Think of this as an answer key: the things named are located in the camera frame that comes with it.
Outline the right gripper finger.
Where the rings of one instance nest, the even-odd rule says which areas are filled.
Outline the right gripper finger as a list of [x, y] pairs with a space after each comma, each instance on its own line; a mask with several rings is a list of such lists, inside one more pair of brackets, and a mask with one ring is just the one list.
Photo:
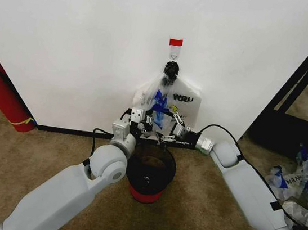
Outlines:
[[171, 119], [171, 125], [178, 124], [178, 125], [183, 126], [183, 127], [186, 126], [178, 112], [173, 112], [172, 115], [173, 115], [173, 117]]
[[179, 141], [176, 139], [174, 135], [166, 136], [161, 133], [157, 133], [157, 139], [158, 139], [157, 145], [161, 148], [167, 148], [168, 146], [173, 146], [179, 143]]

